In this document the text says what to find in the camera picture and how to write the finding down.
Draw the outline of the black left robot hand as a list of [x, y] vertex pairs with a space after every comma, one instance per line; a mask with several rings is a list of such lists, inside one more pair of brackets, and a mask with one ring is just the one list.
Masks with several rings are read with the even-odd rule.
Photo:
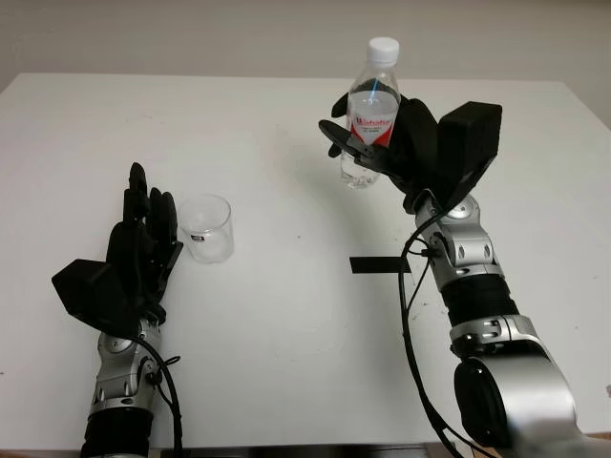
[[148, 188], [143, 167], [133, 163], [122, 221], [111, 231], [106, 261], [118, 273], [129, 309], [149, 322], [166, 321], [161, 300], [183, 247], [177, 231], [172, 194]]

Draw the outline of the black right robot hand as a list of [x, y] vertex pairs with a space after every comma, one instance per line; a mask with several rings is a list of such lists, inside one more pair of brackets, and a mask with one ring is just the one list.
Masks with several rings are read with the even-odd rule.
[[346, 153], [357, 165], [388, 177], [405, 195], [403, 206], [407, 213], [415, 214], [427, 199], [440, 211], [450, 209], [435, 171], [437, 122], [421, 100], [400, 97], [387, 146], [367, 145], [330, 120], [321, 120], [319, 129], [331, 141], [329, 156]]

